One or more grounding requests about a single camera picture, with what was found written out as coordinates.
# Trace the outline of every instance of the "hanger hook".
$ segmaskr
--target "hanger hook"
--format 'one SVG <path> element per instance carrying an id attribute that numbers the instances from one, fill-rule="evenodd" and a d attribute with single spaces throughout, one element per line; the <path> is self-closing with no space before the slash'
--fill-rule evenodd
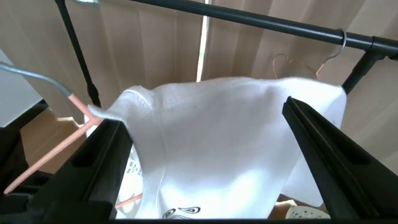
<path id="1" fill-rule="evenodd" d="M 343 33 L 343 44 L 341 45 L 340 50 L 339 50 L 335 55 L 332 55 L 332 56 L 326 58 L 326 60 L 324 61 L 324 64 L 325 64 L 329 59 L 332 59 L 332 58 L 335 58 L 335 57 L 339 56 L 340 53 L 343 51 L 343 49 L 346 47 L 346 43 L 347 43 L 347 32 L 346 32 L 345 30 L 343 30 L 343 29 L 340 29 L 340 30 L 341 30 L 342 33 Z"/>

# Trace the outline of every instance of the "copper wire hanger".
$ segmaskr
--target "copper wire hanger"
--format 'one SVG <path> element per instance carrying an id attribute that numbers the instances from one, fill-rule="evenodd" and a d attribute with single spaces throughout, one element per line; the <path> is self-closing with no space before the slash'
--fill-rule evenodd
<path id="1" fill-rule="evenodd" d="M 277 55 L 274 57 L 274 59 L 272 60 L 272 69 L 273 69 L 273 71 L 274 71 L 275 79 L 278 79 L 278 75 L 277 75 L 277 72 L 276 72 L 276 70 L 275 70 L 275 60 L 276 60 L 276 58 L 279 57 L 279 56 L 284 56 L 284 57 L 285 57 L 285 60 L 287 61 L 287 63 L 298 62 L 299 64 L 304 65 L 305 67 L 307 67 L 311 72 L 314 73 L 315 79 L 318 80 L 318 75 L 319 75 L 319 73 L 321 72 L 321 70 L 323 69 L 323 67 L 325 66 L 325 64 L 327 63 L 327 61 L 329 61 L 330 59 L 333 59 L 333 58 L 339 56 L 339 55 L 341 54 L 341 52 L 343 51 L 343 49 L 346 47 L 346 43 L 347 43 L 347 32 L 346 32 L 345 30 L 343 30 L 343 29 L 340 29 L 340 30 L 341 30 L 341 32 L 343 33 L 343 44 L 341 45 L 340 50 L 339 50 L 336 54 L 334 54 L 334 55 L 332 55 L 332 56 L 326 58 L 326 59 L 323 61 L 323 63 L 321 64 L 321 66 L 318 68 L 317 71 L 314 71 L 314 69 L 312 69 L 310 66 L 308 66 L 305 62 L 303 62 L 303 61 L 301 61 L 301 60 L 294 60 L 294 59 L 290 59 L 290 60 L 289 60 L 289 56 L 288 56 L 287 54 L 279 53 L 279 54 L 277 54 Z"/>
<path id="2" fill-rule="evenodd" d="M 12 73 L 20 74 L 23 76 L 27 76 L 27 77 L 38 78 L 38 79 L 45 80 L 46 82 L 53 84 L 59 90 L 61 90 L 61 92 L 64 95 L 66 95 L 68 97 L 68 99 L 84 115 L 86 115 L 89 118 L 87 123 L 85 123 L 82 127 L 80 127 L 74 133 L 72 133 L 67 138 L 65 138 L 60 144 L 58 144 L 53 149 L 51 149 L 46 155 L 44 155 L 42 158 L 40 158 L 37 162 L 35 162 L 35 164 L 30 166 L 20 176 L 18 176 L 10 185 L 8 185 L 8 187 L 4 190 L 4 194 L 8 194 L 9 192 L 13 191 L 16 187 L 18 187 L 18 185 L 20 185 L 28 177 L 30 177 L 40 167 L 42 167 L 46 162 L 48 162 L 50 159 L 52 159 L 58 153 L 62 152 L 67 146 L 69 146 L 71 143 L 73 143 L 80 136 L 84 135 L 86 133 L 86 131 L 89 130 L 92 126 L 100 125 L 100 123 L 102 122 L 102 119 L 91 114 L 91 112 L 88 110 L 87 106 L 83 102 L 81 102 L 81 100 L 79 100 L 79 98 L 76 95 L 74 95 L 67 87 L 65 87 L 64 85 L 62 85 L 60 82 L 56 81 L 53 78 L 50 78 L 46 75 L 41 75 L 38 73 L 21 70 L 12 65 L 8 65 L 4 62 L 0 62 L 0 69 L 8 71 L 8 72 L 12 72 Z"/>

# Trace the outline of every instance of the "black rack leg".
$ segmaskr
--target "black rack leg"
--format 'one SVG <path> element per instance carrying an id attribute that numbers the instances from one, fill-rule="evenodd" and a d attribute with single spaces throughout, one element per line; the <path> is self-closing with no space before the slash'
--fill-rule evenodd
<path id="1" fill-rule="evenodd" d="M 101 107 L 98 90 L 95 87 L 93 81 L 91 80 L 91 76 L 86 65 L 85 57 L 83 56 L 83 52 L 81 51 L 80 44 L 75 33 L 75 29 L 73 28 L 72 21 L 70 20 L 65 0 L 55 0 L 55 2 L 57 3 L 58 9 L 62 16 L 63 23 L 67 28 L 70 41 L 72 42 L 72 46 L 73 49 L 75 50 L 77 60 L 79 61 L 81 71 L 83 72 L 83 76 L 86 80 L 88 96 L 91 98 L 94 105 Z"/>
<path id="2" fill-rule="evenodd" d="M 378 61 L 383 59 L 385 56 L 367 51 L 358 61 L 358 63 L 353 68 L 353 71 L 348 76 L 343 84 L 343 89 L 346 94 L 350 93 L 355 85 L 360 81 L 360 79 L 367 74 L 367 72 L 372 68 L 372 66 Z"/>

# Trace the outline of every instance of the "black printed design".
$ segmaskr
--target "black printed design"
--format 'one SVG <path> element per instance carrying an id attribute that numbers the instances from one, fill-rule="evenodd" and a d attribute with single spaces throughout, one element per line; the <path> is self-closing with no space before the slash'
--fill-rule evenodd
<path id="1" fill-rule="evenodd" d="M 171 215 L 173 215 L 174 212 L 175 212 L 175 208 L 172 208 L 172 209 L 170 209 L 169 211 L 165 212 L 164 215 L 163 215 L 163 219 L 169 219 L 169 217 L 170 217 Z"/>
<path id="2" fill-rule="evenodd" d="M 178 208 L 178 209 L 189 214 L 196 214 L 200 212 L 200 207 Z"/>
<path id="3" fill-rule="evenodd" d="M 188 214 L 196 214 L 200 212 L 200 207 L 189 207 L 189 208 L 178 208 L 178 209 Z M 178 213 L 175 214 L 176 211 L 177 209 L 175 208 L 168 210 L 167 212 L 164 213 L 163 219 L 191 219 L 183 215 L 179 215 Z"/>

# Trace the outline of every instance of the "black metal rod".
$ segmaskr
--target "black metal rod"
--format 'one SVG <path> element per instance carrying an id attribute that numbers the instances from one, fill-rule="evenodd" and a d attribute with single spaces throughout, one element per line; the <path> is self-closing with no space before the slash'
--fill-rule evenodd
<path id="1" fill-rule="evenodd" d="M 67 28 L 70 41 L 72 42 L 72 46 L 75 51 L 77 60 L 79 61 L 81 71 L 83 72 L 83 76 L 86 80 L 88 96 L 91 98 L 94 105 L 101 107 L 98 90 L 95 87 L 93 81 L 91 80 L 86 60 L 83 56 L 83 52 L 81 51 L 80 44 L 77 39 L 75 29 L 73 28 L 72 21 L 70 20 L 67 6 L 65 5 L 65 0 L 55 0 L 55 2 L 57 3 L 58 9 L 62 16 L 63 23 Z"/>
<path id="2" fill-rule="evenodd" d="M 249 26 L 260 27 L 264 29 L 283 32 L 286 34 L 297 35 L 309 39 L 320 40 L 331 44 L 342 44 L 343 35 L 340 30 L 334 30 L 326 27 L 314 26 L 304 24 L 301 22 L 288 21 L 271 16 L 255 14 L 251 12 L 230 9 L 227 7 L 214 6 L 211 4 L 203 4 L 195 1 L 187 0 L 130 0 L 151 4 L 153 6 L 166 7 L 169 9 L 176 9 L 179 11 L 190 12 L 194 14 L 210 16 L 226 21 L 238 22 Z M 373 47 L 373 51 L 397 59 L 398 57 L 398 41 L 384 39 L 377 37 L 377 44 L 374 43 L 374 38 L 347 33 L 348 47 L 353 47 L 361 50 L 369 50 Z"/>
<path id="3" fill-rule="evenodd" d="M 375 53 L 372 51 L 367 51 L 358 61 L 358 63 L 353 68 L 353 71 L 348 76 L 343 84 L 343 89 L 346 94 L 350 93 L 355 85 L 364 77 L 367 72 L 372 68 L 372 66 L 378 61 L 384 58 L 384 55 Z"/>

